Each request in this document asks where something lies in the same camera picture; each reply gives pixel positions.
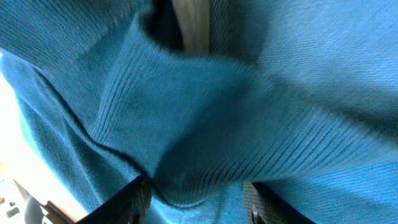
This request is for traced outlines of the blue polo shirt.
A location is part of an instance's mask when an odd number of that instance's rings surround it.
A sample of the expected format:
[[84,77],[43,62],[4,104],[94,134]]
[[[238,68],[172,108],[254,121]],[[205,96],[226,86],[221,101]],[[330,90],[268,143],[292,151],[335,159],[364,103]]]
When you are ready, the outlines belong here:
[[258,182],[315,223],[397,222],[397,2],[2,1],[34,148],[92,212],[138,175],[148,223],[246,223]]

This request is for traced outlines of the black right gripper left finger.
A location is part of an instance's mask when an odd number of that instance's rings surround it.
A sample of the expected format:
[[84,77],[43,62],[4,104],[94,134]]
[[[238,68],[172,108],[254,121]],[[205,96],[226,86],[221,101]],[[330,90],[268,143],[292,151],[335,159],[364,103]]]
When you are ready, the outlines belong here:
[[142,224],[151,199],[151,181],[140,175],[76,224]]

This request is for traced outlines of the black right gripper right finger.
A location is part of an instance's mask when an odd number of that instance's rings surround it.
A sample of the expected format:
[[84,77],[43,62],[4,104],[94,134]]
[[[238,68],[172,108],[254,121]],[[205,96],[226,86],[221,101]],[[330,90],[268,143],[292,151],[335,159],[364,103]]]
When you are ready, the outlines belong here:
[[315,224],[263,183],[245,182],[243,199],[249,224]]

